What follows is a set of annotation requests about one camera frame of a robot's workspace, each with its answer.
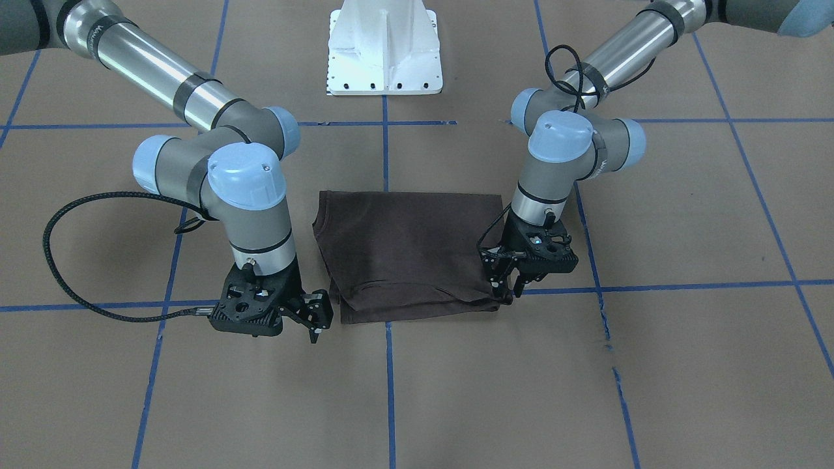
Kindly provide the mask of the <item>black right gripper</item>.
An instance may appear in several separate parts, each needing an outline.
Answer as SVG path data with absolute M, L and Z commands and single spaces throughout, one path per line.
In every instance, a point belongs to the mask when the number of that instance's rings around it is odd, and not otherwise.
M 331 327 L 334 312 L 328 291 L 304 294 L 296 258 L 285 269 L 265 276 L 254 273 L 252 264 L 242 269 L 234 264 L 225 286 L 225 317 L 233 326 L 279 326 L 280 308 L 298 311 L 301 297 L 301 324 L 309 330 L 311 344 Z

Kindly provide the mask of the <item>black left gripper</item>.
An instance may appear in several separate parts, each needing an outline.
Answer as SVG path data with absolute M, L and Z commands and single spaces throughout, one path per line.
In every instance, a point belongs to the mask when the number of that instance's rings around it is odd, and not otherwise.
M 506 222 L 500 240 L 493 248 L 482 248 L 482 265 L 492 287 L 495 300 L 500 301 L 502 305 L 511 305 L 513 297 L 519 298 L 522 296 L 525 285 L 536 281 L 531 278 L 528 279 L 527 273 L 519 271 L 519 263 L 521 263 L 521 259 L 525 258 L 525 247 L 522 240 L 523 231 L 531 223 L 512 212 L 508 216 L 504 216 L 502 212 L 483 232 L 482 238 L 486 238 L 500 221 Z M 551 228 L 555 222 L 557 222 L 555 213 L 545 212 L 543 225 L 534 226 Z M 511 285 L 508 285 L 508 282 L 513 270 L 518 270 L 518 274 L 515 283 L 513 283 L 512 293 Z

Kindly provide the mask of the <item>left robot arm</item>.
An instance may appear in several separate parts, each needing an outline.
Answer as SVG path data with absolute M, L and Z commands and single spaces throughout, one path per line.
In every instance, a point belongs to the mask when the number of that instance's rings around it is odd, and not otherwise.
M 571 273 L 578 258 L 561 221 L 574 183 L 634 166 L 646 134 L 631 119 L 602 119 L 592 110 L 635 82 L 656 57 L 707 23 L 781 36 L 812 36 L 832 24 L 831 1 L 652 1 L 586 59 L 561 44 L 574 64 L 562 77 L 550 57 L 550 89 L 525 89 L 513 101 L 512 124 L 528 139 L 528 157 L 500 219 L 497 246 L 478 250 L 493 294 L 504 305 L 548 274 Z

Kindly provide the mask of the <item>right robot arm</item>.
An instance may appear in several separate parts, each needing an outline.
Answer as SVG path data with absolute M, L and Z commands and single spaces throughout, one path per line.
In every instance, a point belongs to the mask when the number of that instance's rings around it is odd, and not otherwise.
M 131 323 L 83 299 L 59 272 L 51 249 L 53 229 L 78 206 L 109 198 L 152 199 L 179 205 L 195 217 L 176 234 L 203 223 L 223 225 L 233 265 L 220 299 L 171 317 L 206 317 L 218 332 L 274 337 L 284 319 L 304 326 L 316 343 L 330 329 L 333 309 L 325 290 L 303 288 L 286 199 L 282 160 L 300 146 L 300 126 L 282 107 L 253 106 L 209 72 L 144 32 L 112 1 L 3 1 L 2 54 L 62 48 L 122 76 L 182 122 L 193 139 L 149 137 L 138 145 L 133 175 L 142 190 L 89 195 L 60 208 L 47 223 L 42 249 L 65 294 L 89 311 Z

